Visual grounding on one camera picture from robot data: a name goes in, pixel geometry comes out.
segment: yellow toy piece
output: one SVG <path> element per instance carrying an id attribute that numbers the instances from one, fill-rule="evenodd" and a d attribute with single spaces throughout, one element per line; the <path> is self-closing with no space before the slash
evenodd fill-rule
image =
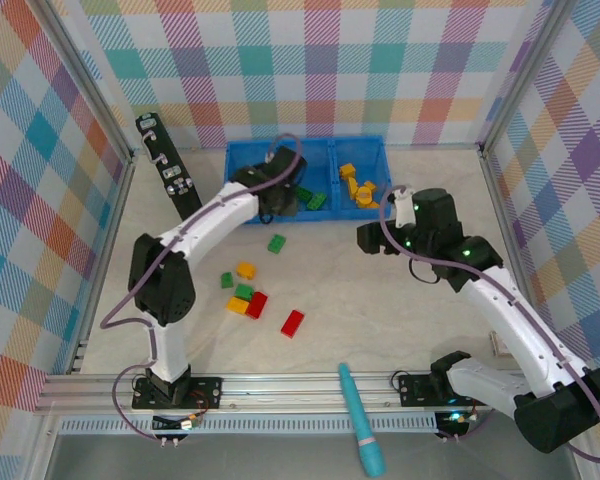
<path id="1" fill-rule="evenodd" d="M 349 187 L 349 198 L 355 200 L 356 193 L 358 192 L 358 182 L 353 177 L 347 178 L 347 187 Z"/>
<path id="2" fill-rule="evenodd" d="M 358 188 L 358 191 L 356 192 L 356 205 L 358 205 L 359 208 L 366 208 L 371 202 L 373 202 L 373 197 L 371 196 L 369 187 Z"/>
<path id="3" fill-rule="evenodd" d="M 256 276 L 256 267 L 247 262 L 240 262 L 238 268 L 236 268 L 236 273 L 239 277 L 253 280 L 253 277 Z"/>
<path id="4" fill-rule="evenodd" d="M 231 297 L 227 303 L 227 310 L 244 315 L 249 307 L 249 302 L 238 297 Z"/>
<path id="5" fill-rule="evenodd" d="M 355 177 L 355 175 L 356 175 L 356 169 L 350 163 L 347 163 L 346 165 L 343 165 L 340 167 L 340 177 L 343 180 L 346 180 L 347 178 L 353 178 L 353 177 Z"/>
<path id="6" fill-rule="evenodd" d="M 373 182 L 370 182 L 369 180 L 364 182 L 364 186 L 367 187 L 369 190 L 371 190 L 371 193 L 376 193 L 376 190 L 378 190 L 378 187 L 376 187 L 376 184 Z"/>

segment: blue bin divider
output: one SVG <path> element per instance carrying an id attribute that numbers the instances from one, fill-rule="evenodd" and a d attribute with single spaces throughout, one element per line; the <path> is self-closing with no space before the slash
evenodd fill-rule
<path id="1" fill-rule="evenodd" d="M 227 144 L 224 180 L 239 168 L 255 165 L 265 160 L 270 140 L 234 141 Z M 295 150 L 293 140 L 283 140 L 285 145 Z M 380 202 L 382 194 L 391 186 L 389 165 L 381 136 L 304 138 L 302 155 L 307 160 L 307 170 L 300 185 L 313 193 L 326 193 L 327 201 L 320 210 L 306 210 L 300 202 L 295 217 L 276 217 L 275 222 L 322 221 L 322 220 L 364 220 L 377 219 L 377 209 L 361 209 L 351 201 L 347 186 L 340 180 L 339 168 L 352 163 L 356 168 L 356 178 L 362 184 L 367 180 L 378 186 L 374 200 Z M 248 223 L 260 223 L 253 219 Z"/>

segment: lego brick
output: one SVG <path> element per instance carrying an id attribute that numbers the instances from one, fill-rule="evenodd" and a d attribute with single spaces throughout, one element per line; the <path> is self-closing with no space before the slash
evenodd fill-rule
<path id="1" fill-rule="evenodd" d="M 267 303 L 268 299 L 269 297 L 264 293 L 255 292 L 253 297 L 251 297 L 249 308 L 247 308 L 247 316 L 253 318 L 254 320 L 259 319 L 260 315 L 262 314 L 262 309 L 264 308 L 264 305 Z"/>
<path id="2" fill-rule="evenodd" d="M 371 190 L 372 194 L 376 193 L 376 190 L 378 190 L 378 187 L 376 186 L 376 184 L 373 182 L 370 182 L 369 180 L 364 182 L 364 186 L 367 187 L 369 190 Z"/>
<path id="3" fill-rule="evenodd" d="M 313 197 L 313 193 L 306 188 L 296 187 L 296 197 L 298 197 L 298 200 L 301 200 L 304 203 L 309 203 L 311 201 L 311 197 Z"/>
<path id="4" fill-rule="evenodd" d="M 293 338 L 303 319 L 304 313 L 301 313 L 298 310 L 293 310 L 289 315 L 289 318 L 287 318 L 287 321 L 284 322 L 280 332 L 289 338 Z"/>
<path id="5" fill-rule="evenodd" d="M 358 192 L 358 182 L 355 178 L 349 177 L 347 178 L 347 187 L 349 188 L 349 198 L 354 200 L 356 198 L 356 193 Z"/>
<path id="6" fill-rule="evenodd" d="M 353 178 L 356 175 L 356 169 L 355 167 L 350 164 L 347 163 L 346 165 L 343 165 L 340 167 L 340 177 L 345 180 L 347 178 Z"/>
<path id="7" fill-rule="evenodd" d="M 220 275 L 220 285 L 222 285 L 222 288 L 233 287 L 233 275 L 231 275 L 231 272 L 225 272 Z"/>
<path id="8" fill-rule="evenodd" d="M 324 202 L 326 201 L 326 193 L 316 193 L 311 199 L 311 201 L 307 204 L 307 210 L 318 210 L 320 209 L 320 207 L 322 207 L 322 205 L 324 205 Z"/>
<path id="9" fill-rule="evenodd" d="M 283 237 L 282 235 L 274 235 L 273 238 L 271 239 L 271 241 L 269 242 L 269 246 L 267 247 L 267 250 L 269 250 L 270 252 L 273 252 L 275 254 L 280 253 L 280 250 L 282 250 L 282 247 L 284 247 L 285 242 L 287 241 L 287 239 L 285 237 Z"/>
<path id="10" fill-rule="evenodd" d="M 253 287 L 239 283 L 233 296 L 250 302 L 253 297 Z"/>
<path id="11" fill-rule="evenodd" d="M 371 196 L 371 190 L 368 187 L 360 187 L 356 192 L 356 205 L 360 208 L 365 208 L 367 205 L 373 202 L 373 197 Z"/>
<path id="12" fill-rule="evenodd" d="M 231 297 L 229 303 L 227 303 L 227 310 L 244 315 L 249 308 L 249 302 L 242 300 L 241 298 Z"/>
<path id="13" fill-rule="evenodd" d="M 236 268 L 236 273 L 239 277 L 253 280 L 253 277 L 256 276 L 256 267 L 247 262 L 240 262 Z"/>

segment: white table surface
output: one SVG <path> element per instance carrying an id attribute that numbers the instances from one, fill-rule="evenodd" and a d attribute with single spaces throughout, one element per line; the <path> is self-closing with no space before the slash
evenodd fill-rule
<path id="1" fill-rule="evenodd" d="M 504 242 L 475 152 L 389 150 L 394 184 L 416 190 L 442 187 L 456 201 L 465 234 L 480 235 L 506 256 Z M 203 202 L 222 186 L 224 152 L 183 155 Z M 180 223 L 155 167 L 140 157 L 89 338 L 82 373 L 117 373 L 146 361 L 147 334 L 137 325 L 103 331 L 98 323 L 126 293 L 135 239 L 159 236 Z M 242 226 L 213 248 L 194 272 L 197 300 L 185 322 L 192 371 L 199 373 L 426 370 L 440 356 L 465 350 L 486 364 L 513 368 L 493 356 L 488 322 L 445 282 L 413 279 L 407 259 L 365 255 L 356 227 L 365 222 L 286 223 Z M 267 251 L 274 233 L 287 237 L 279 255 Z M 258 271 L 252 282 L 269 295 L 259 320 L 225 309 L 233 290 L 220 275 L 240 261 Z M 429 268 L 416 272 L 431 278 Z M 289 313 L 306 317 L 295 337 L 280 333 Z M 130 302 L 117 318 L 138 312 Z"/>

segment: mounting plate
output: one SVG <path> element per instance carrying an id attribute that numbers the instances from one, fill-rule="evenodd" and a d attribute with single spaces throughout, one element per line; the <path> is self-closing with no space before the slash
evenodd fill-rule
<path id="1" fill-rule="evenodd" d="M 220 398 L 222 397 L 222 378 L 220 377 L 191 377 L 189 381 L 188 392 L 201 392 L 209 400 L 209 410 L 216 410 L 220 407 Z M 185 395 L 182 403 L 172 405 L 171 401 L 165 397 L 156 387 L 154 387 L 148 378 L 138 378 L 135 384 L 135 392 L 131 401 L 133 410 L 199 410 L 204 407 L 198 405 L 199 398 Z"/>
<path id="2" fill-rule="evenodd" d="M 443 403 L 429 380 L 429 375 L 400 375 L 398 377 L 400 405 L 403 407 L 472 407 L 473 398 L 453 396 Z"/>

